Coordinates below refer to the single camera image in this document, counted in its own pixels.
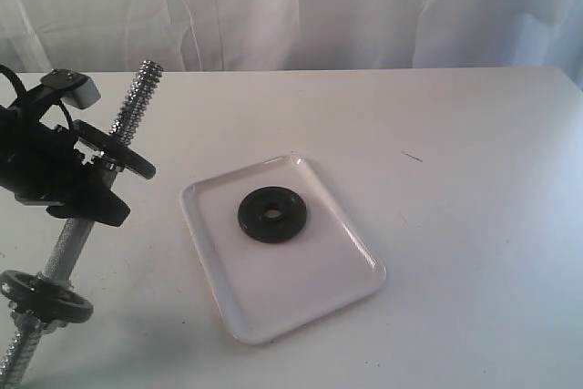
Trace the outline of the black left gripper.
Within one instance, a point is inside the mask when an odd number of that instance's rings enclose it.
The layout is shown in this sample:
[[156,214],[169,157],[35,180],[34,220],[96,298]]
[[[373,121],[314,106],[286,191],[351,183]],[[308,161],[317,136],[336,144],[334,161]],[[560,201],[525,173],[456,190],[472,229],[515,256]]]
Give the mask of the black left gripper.
[[100,152],[109,151],[109,134],[87,122],[72,120],[61,104],[66,125],[47,127],[26,121],[19,107],[1,109],[1,187],[29,206],[47,206],[57,219],[80,219],[119,227],[130,213],[112,191],[115,171],[92,170],[78,141]]

